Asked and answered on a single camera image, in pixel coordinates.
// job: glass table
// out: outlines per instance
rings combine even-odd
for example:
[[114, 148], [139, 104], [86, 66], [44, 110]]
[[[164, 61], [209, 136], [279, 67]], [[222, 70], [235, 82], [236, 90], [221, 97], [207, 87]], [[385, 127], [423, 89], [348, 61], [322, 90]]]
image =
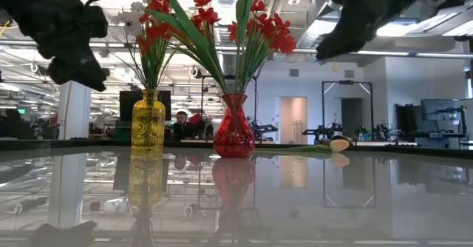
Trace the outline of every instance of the glass table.
[[122, 146], [0, 158], [0, 246], [24, 246], [43, 223], [89, 220], [92, 246], [131, 245], [142, 214], [150, 229], [138, 234], [157, 246], [473, 245], [469, 160], [274, 151], [225, 160], [212, 149]]

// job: white pillar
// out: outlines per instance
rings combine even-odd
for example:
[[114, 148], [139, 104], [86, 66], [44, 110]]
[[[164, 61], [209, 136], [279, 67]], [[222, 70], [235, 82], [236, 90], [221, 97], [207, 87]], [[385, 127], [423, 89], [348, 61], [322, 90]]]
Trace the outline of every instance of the white pillar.
[[89, 116], [91, 89], [74, 81], [68, 81], [59, 88], [58, 122], [59, 140], [87, 138], [89, 135]]
[[[74, 81], [61, 85], [59, 140], [86, 138], [89, 134], [91, 89]], [[54, 157], [50, 184], [48, 223], [67, 229], [81, 221], [86, 154]]]
[[86, 154], [54, 157], [48, 223], [68, 229], [81, 222]]

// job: doorway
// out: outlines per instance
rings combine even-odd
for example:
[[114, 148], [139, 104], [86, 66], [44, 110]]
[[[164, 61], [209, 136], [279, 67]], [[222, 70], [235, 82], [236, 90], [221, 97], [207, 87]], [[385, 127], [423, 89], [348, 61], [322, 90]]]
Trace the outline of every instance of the doorway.
[[279, 113], [280, 143], [307, 144], [307, 98], [281, 97]]
[[344, 135], [353, 137], [355, 130], [363, 125], [363, 99], [342, 98], [341, 99], [341, 125]]

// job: small yellow object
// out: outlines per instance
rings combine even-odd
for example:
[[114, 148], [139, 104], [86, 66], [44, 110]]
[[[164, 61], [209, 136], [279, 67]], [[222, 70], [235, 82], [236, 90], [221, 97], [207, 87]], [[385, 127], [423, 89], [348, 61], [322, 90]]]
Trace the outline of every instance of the small yellow object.
[[332, 140], [330, 142], [330, 147], [332, 152], [341, 152], [350, 146], [350, 142], [344, 139]]
[[336, 60], [333, 59], [333, 69], [332, 69], [333, 72], [338, 72], [337, 68], [336, 68]]

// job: red vase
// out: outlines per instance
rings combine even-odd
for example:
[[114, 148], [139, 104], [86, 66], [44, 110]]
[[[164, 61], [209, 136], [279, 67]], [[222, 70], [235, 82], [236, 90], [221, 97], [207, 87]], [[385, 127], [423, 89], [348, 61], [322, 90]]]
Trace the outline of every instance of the red vase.
[[243, 113], [244, 94], [222, 96], [227, 109], [214, 138], [215, 152], [222, 158], [247, 158], [254, 151], [254, 135]]

